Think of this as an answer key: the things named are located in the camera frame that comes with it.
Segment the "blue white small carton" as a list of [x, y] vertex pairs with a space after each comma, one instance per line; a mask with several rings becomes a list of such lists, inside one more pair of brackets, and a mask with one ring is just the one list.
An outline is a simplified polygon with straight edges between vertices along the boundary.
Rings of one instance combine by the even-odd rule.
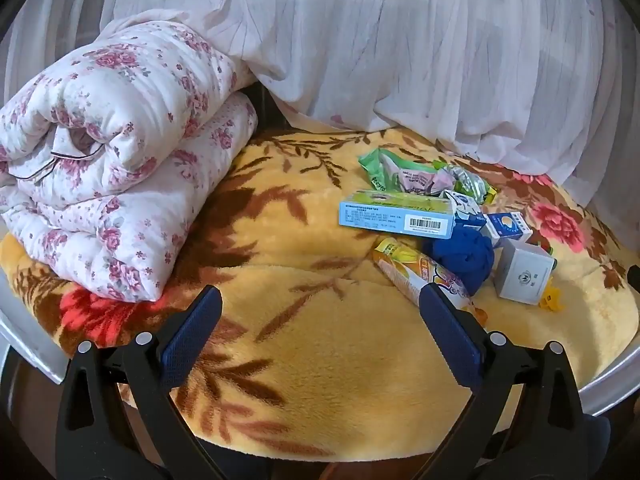
[[474, 198], [453, 190], [442, 191], [440, 197], [449, 200], [457, 226], [466, 226], [477, 231], [483, 229], [486, 218]]

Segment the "green snack wrapper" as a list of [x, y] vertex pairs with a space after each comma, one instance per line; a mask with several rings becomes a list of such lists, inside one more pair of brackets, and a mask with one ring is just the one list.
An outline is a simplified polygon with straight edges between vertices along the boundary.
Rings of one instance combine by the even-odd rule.
[[431, 172], [445, 169], [456, 180], [453, 191], [474, 198], [479, 205], [492, 203], [498, 194], [498, 191], [478, 174], [449, 162], [432, 162], [431, 164], [410, 162], [385, 148], [376, 148], [368, 154], [359, 156], [358, 162], [368, 175], [373, 188], [381, 192], [405, 193], [401, 191], [398, 182], [401, 169]]

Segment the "blue green long box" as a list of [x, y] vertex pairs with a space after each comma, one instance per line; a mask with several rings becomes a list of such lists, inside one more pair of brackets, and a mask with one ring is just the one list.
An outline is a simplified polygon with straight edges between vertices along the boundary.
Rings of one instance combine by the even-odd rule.
[[450, 239], [455, 218], [450, 200], [408, 193], [359, 190], [338, 206], [340, 226], [435, 240]]

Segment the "yellow snack bag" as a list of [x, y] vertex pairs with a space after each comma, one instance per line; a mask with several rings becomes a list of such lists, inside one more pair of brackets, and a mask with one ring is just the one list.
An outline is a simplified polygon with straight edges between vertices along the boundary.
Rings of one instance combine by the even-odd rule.
[[485, 327], [488, 314], [471, 299], [460, 278], [422, 252], [386, 237], [373, 249], [372, 259], [400, 291], [416, 306], [426, 285], [437, 285], [458, 310], [471, 313]]

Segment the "blue orange white box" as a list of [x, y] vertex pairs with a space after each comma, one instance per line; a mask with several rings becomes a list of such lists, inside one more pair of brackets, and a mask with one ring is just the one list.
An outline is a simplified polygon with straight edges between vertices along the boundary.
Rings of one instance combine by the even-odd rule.
[[491, 240], [493, 248], [499, 247], [505, 240], [527, 242], [533, 235], [533, 230], [517, 211], [485, 214], [485, 224], [480, 232]]

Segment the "white square box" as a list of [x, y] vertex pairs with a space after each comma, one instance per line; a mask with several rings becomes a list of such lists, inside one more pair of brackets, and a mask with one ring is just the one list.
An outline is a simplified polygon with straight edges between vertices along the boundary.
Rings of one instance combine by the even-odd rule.
[[494, 277], [497, 295], [521, 304], [538, 304], [548, 285], [555, 258], [541, 247], [506, 240]]

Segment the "white sheer curtain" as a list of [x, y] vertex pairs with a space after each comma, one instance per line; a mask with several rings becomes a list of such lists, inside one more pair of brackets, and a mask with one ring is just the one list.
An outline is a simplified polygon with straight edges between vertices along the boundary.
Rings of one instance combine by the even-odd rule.
[[244, 61], [294, 127], [406, 127], [549, 177], [639, 244], [639, 32], [620, 0], [26, 0], [1, 94], [156, 18]]

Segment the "yellow plastic clip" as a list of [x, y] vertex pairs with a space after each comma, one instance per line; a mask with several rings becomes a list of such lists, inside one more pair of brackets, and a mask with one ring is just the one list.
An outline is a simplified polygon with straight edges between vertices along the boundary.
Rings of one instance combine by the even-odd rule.
[[561, 312], [564, 309], [562, 290], [553, 283], [552, 278], [550, 278], [540, 296], [538, 307], [550, 312]]

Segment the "floral folded quilt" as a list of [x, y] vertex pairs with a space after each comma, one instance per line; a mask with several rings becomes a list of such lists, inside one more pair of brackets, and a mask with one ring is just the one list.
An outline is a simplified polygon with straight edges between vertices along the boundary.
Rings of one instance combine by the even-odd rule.
[[160, 298], [252, 136], [248, 67], [176, 21], [103, 34], [1, 111], [1, 217], [30, 258], [118, 301]]

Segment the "dark blue crumpled cloth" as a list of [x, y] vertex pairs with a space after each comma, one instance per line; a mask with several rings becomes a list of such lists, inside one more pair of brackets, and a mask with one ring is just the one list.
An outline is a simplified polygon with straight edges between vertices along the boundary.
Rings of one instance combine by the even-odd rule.
[[422, 252], [453, 273], [474, 296], [495, 263], [491, 239], [468, 226], [455, 226], [448, 240], [426, 238]]

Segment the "pink crumpled paper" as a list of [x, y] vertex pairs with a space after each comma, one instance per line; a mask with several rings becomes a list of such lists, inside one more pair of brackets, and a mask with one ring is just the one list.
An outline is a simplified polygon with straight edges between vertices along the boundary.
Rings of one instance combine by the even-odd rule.
[[452, 191], [456, 180], [445, 169], [431, 171], [401, 169], [398, 177], [402, 192], [425, 196], [436, 196]]

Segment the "yellow floral plush blanket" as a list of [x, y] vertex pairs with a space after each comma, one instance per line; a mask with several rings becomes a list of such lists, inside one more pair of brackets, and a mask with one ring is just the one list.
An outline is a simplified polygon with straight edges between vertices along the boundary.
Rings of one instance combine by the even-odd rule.
[[469, 399], [416, 306], [374, 265], [382, 234], [343, 228], [338, 203], [370, 188], [357, 157], [386, 148], [414, 162], [453, 162], [519, 211], [533, 243], [558, 260], [549, 311], [498, 298], [474, 304], [514, 344], [559, 341], [582, 387], [636, 336], [639, 295], [624, 284], [638, 249], [546, 176], [449, 155], [406, 130], [314, 136], [257, 133], [201, 210], [155, 304], [99, 299], [60, 280], [18, 241], [1, 243], [12, 292], [61, 349], [85, 336], [126, 344], [185, 309], [206, 284], [224, 312], [183, 386], [171, 393], [190, 428], [235, 451], [293, 460], [387, 460], [433, 452]]

